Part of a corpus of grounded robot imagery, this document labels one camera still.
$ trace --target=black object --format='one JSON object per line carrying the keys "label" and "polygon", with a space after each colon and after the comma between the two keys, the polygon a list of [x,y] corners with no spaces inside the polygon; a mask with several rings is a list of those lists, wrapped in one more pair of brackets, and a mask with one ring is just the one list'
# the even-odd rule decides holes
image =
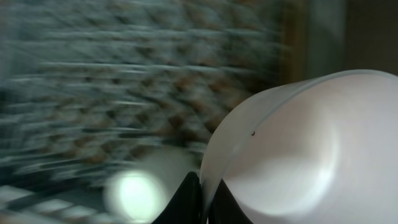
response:
{"label": "black object", "polygon": [[[196,173],[189,172],[165,210],[153,224],[199,224],[201,220],[201,188]],[[224,180],[217,188],[208,217],[209,224],[252,224],[235,201]]]}
{"label": "black object", "polygon": [[189,172],[164,211],[152,224],[199,224],[201,218],[199,177]]}
{"label": "black object", "polygon": [[242,212],[222,179],[211,204],[209,224],[253,224]]}

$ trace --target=blurred wall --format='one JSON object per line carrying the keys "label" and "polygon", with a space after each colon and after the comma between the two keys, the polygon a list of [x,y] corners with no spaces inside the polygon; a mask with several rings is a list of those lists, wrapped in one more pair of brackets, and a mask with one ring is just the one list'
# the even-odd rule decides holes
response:
{"label": "blurred wall", "polygon": [[348,0],[345,69],[398,75],[398,1]]}
{"label": "blurred wall", "polygon": [[308,0],[307,67],[304,79],[342,71],[346,0]]}

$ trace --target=white plastic cup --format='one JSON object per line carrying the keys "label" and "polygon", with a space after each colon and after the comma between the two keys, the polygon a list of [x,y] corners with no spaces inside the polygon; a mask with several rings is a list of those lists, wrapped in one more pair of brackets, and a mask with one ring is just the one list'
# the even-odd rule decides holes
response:
{"label": "white plastic cup", "polygon": [[253,223],[398,223],[398,78],[351,70],[242,102],[201,165],[204,213],[224,179]]}

